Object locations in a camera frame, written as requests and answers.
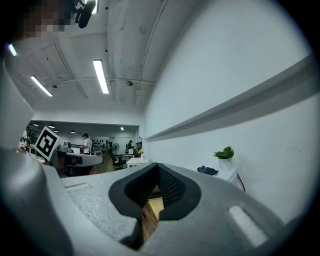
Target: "white pot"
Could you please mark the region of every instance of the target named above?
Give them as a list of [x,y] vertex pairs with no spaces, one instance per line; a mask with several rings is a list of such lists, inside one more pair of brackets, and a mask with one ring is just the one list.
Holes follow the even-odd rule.
[[229,172],[233,170],[233,157],[228,159],[219,158],[219,172]]

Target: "white wall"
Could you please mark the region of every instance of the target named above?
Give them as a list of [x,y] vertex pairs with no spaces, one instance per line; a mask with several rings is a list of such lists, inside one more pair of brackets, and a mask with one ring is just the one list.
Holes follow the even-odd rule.
[[84,144],[84,138],[82,137],[82,134],[59,133],[58,135],[65,142],[70,142],[71,144],[76,144],[76,145]]
[[109,142],[115,143],[115,137],[109,137]]
[[[30,122],[30,126],[33,126],[35,121]],[[98,123],[74,123],[74,122],[55,122],[55,121],[38,121],[39,130],[42,131],[44,126],[53,124],[55,129],[60,134],[69,134],[72,130],[76,132],[80,137],[87,133],[89,136],[100,136],[100,137],[124,137],[132,138],[135,136],[137,127],[135,126],[123,126],[123,125],[106,125]]]
[[136,145],[136,140],[134,137],[132,138],[123,138],[123,137],[115,137],[114,138],[114,143],[118,143],[119,144],[119,150],[117,149],[117,151],[113,152],[114,154],[117,154],[117,155],[123,155],[126,153],[126,144],[128,144],[128,142],[132,140],[133,143],[132,143],[132,146],[135,146]]
[[98,150],[100,149],[107,149],[107,141],[109,140],[109,137],[105,136],[90,136],[90,140],[92,141],[92,149]]
[[46,108],[35,108],[32,120],[139,126],[144,120],[144,115],[141,110],[121,103],[94,108],[84,98],[79,102],[79,106],[68,102],[48,102]]
[[135,143],[137,143],[139,141],[139,129],[135,130]]
[[247,193],[287,223],[305,210],[318,178],[319,81],[311,67],[293,68],[309,53],[270,2],[204,3],[172,47],[145,109],[146,156],[219,169],[212,155],[230,145]]
[[295,25],[272,2],[205,2],[158,74],[145,110],[145,137],[260,85],[309,54]]

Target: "speckled gray surface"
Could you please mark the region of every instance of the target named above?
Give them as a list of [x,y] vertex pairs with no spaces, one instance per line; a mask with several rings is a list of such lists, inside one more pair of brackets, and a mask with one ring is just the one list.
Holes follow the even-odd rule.
[[61,181],[81,212],[100,230],[119,241],[132,234],[137,220],[118,212],[110,201],[109,188],[117,180],[147,165],[102,174],[67,177],[62,178]]

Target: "fluorescent ceiling light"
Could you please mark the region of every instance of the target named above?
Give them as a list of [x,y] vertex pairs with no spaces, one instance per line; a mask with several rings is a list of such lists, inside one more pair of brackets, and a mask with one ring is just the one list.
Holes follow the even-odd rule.
[[17,56],[16,49],[14,48],[14,46],[12,44],[9,44],[9,49],[10,49],[13,56]]
[[49,92],[40,82],[39,80],[33,75],[31,76],[31,79],[36,83],[37,86],[41,88],[42,91],[44,91],[49,97],[52,97],[53,95],[51,92]]
[[96,76],[98,77],[99,84],[101,86],[102,92],[108,94],[108,87],[105,79],[104,68],[102,67],[102,60],[93,61]]
[[95,0],[95,7],[93,9],[93,11],[91,12],[91,14],[96,14],[98,11],[98,0]]

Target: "floor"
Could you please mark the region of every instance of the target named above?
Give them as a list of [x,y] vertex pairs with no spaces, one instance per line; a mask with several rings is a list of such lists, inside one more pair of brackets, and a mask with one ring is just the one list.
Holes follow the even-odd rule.
[[142,209],[142,236],[144,242],[146,242],[156,230],[158,222],[159,221],[148,202]]
[[113,172],[116,167],[113,166],[113,162],[112,162],[112,159],[110,157],[109,154],[104,154],[102,156],[103,158],[103,162],[101,164],[97,164],[95,166],[95,170],[93,172],[93,174],[104,174],[104,173],[109,173],[109,172]]
[[159,213],[164,209],[164,202],[162,198],[149,200],[152,211],[159,220]]

